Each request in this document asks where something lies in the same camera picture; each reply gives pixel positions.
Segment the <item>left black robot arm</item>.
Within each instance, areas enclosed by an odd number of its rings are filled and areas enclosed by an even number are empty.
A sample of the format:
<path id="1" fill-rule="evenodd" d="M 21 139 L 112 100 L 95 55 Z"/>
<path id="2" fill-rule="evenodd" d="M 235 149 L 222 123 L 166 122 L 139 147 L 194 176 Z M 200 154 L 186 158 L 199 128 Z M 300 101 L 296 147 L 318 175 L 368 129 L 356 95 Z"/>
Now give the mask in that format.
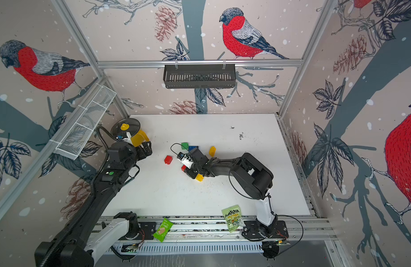
<path id="1" fill-rule="evenodd" d="M 52 241 L 42 242 L 35 250 L 36 266 L 93 267 L 120 238 L 143 239 L 144 233 L 133 212 L 120 212 L 93 238 L 91 233 L 112 199 L 133 181 L 129 171 L 151 154 L 150 141 L 138 147 L 125 141 L 112 144 L 80 210 Z"/>

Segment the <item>red square lego brick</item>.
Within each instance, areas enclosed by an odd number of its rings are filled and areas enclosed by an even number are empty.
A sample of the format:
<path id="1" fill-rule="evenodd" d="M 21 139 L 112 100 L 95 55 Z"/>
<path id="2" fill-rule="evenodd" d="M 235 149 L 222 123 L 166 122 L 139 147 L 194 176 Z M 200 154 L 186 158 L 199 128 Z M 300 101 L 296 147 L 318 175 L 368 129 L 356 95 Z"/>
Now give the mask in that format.
<path id="1" fill-rule="evenodd" d="M 164 163 L 167 164 L 167 165 L 170 165 L 172 163 L 172 161 L 173 161 L 173 157 L 170 156 L 170 155 L 167 155 L 164 159 Z"/>

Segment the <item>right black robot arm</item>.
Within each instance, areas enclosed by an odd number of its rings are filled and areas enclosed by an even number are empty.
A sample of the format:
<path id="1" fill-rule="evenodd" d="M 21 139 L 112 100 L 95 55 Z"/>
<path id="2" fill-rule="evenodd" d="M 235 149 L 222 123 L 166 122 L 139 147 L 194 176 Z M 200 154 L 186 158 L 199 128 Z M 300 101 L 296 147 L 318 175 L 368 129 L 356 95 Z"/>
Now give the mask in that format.
<path id="1" fill-rule="evenodd" d="M 198 148 L 188 153 L 178 153 L 177 158 L 183 164 L 182 170 L 191 179 L 202 177 L 215 178 L 225 176 L 235 178 L 244 193 L 236 192 L 242 197 L 254 200 L 256 204 L 256 219 L 244 221 L 241 213 L 234 208 L 225 211 L 223 216 L 230 225 L 237 229 L 242 227 L 241 235 L 249 241 L 266 239 L 288 239 L 288 231 L 284 221 L 278 220 L 271 205 L 270 189 L 273 174 L 250 153 L 234 159 L 207 158 Z"/>

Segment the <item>yellow square lego brick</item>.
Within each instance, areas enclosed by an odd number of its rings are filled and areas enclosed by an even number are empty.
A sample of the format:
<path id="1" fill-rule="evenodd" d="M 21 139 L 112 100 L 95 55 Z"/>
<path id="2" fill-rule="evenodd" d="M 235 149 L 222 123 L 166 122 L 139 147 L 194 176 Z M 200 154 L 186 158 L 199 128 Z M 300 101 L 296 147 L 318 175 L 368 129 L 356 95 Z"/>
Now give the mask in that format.
<path id="1" fill-rule="evenodd" d="M 199 182 L 202 182 L 202 181 L 204 180 L 204 176 L 201 175 L 201 174 L 198 174 L 198 175 L 195 177 L 195 180 L 197 180 L 197 181 L 199 181 Z"/>

